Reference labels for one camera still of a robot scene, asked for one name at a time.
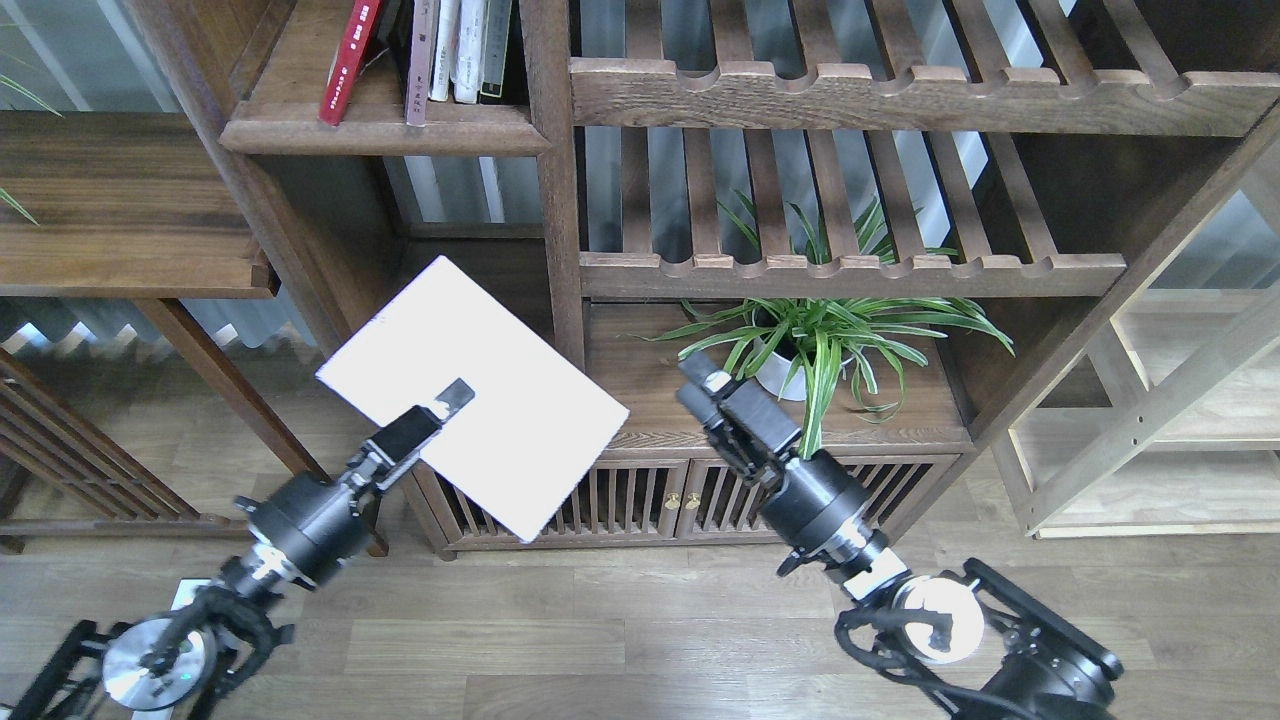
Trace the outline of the right gripper visible finger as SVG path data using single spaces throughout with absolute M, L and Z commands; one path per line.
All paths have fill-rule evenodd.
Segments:
M 692 383 L 708 396 L 731 395 L 736 380 L 705 352 L 692 354 Z

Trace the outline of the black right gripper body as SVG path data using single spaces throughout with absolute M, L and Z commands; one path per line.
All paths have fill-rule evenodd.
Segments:
M 790 546 L 791 573 L 822 562 L 827 573 L 864 573 L 888 548 L 864 514 L 870 495 L 826 450 L 801 455 L 801 428 L 754 380 L 704 380 L 703 427 L 740 479 L 759 484 L 765 524 Z

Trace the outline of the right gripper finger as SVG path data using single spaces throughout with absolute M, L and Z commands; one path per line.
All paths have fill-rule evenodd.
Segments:
M 719 410 L 716 401 L 700 386 L 686 382 L 677 391 L 676 397 L 703 427 L 719 424 Z

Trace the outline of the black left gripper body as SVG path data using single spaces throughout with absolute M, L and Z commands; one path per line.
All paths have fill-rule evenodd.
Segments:
M 236 589 L 273 591 L 292 582 L 314 591 L 329 582 L 371 542 L 364 501 L 397 483 L 444 424 L 444 407 L 411 407 L 362 442 L 338 478 L 303 471 L 264 501 L 236 497 L 256 539 L 236 560 Z

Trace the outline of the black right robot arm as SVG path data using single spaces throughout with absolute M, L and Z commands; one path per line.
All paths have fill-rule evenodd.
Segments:
M 755 380 L 705 354 L 684 359 L 678 401 L 739 478 L 764 489 L 759 514 L 850 597 L 835 639 L 882 678 L 919 689 L 952 719 L 1107 719 L 1117 656 L 978 559 L 964 574 L 915 574 L 872 521 L 865 487 Z

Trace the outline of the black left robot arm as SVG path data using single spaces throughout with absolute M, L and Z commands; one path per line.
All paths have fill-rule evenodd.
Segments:
M 92 717 L 111 700 L 140 712 L 191 702 L 192 719 L 253 676 L 273 651 L 294 639 L 294 626 L 274 626 L 269 614 L 284 583 L 315 591 L 328 583 L 372 533 L 364 519 L 419 460 L 426 445 L 471 400 L 456 379 L 434 400 L 410 407 L 369 437 L 329 480 L 303 471 L 269 498 L 237 497 L 253 547 L 228 559 L 183 607 L 99 632 L 77 623 L 5 719 Z

